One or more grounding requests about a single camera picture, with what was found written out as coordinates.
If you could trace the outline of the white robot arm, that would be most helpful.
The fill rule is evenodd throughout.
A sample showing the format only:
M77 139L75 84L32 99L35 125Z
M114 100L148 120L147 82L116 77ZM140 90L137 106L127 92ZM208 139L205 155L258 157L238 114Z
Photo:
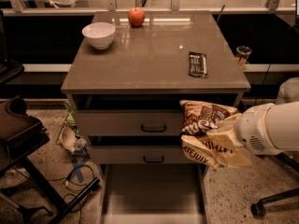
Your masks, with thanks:
M181 148L184 155L213 168L250 168L241 152L277 155L296 151L299 143L299 102L256 105L243 113L226 105L180 102L184 119Z

